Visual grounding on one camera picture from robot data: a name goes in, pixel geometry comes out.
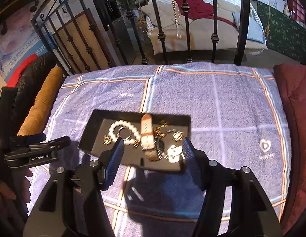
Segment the person's left hand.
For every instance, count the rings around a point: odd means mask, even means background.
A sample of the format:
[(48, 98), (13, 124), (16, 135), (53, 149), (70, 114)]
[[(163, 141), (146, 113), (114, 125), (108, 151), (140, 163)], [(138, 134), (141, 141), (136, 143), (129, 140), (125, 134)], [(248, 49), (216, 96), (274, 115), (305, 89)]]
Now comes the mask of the person's left hand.
[[(26, 169), (22, 172), (22, 201), (25, 203), (30, 203), (31, 193), (29, 191), (31, 183), (28, 178), (33, 176), (33, 173), (30, 169)], [(8, 217), (8, 206), (5, 204), (5, 200), (15, 200), (16, 194), (9, 188), (9, 186), (2, 180), (0, 180), (0, 215), (7, 218)]]

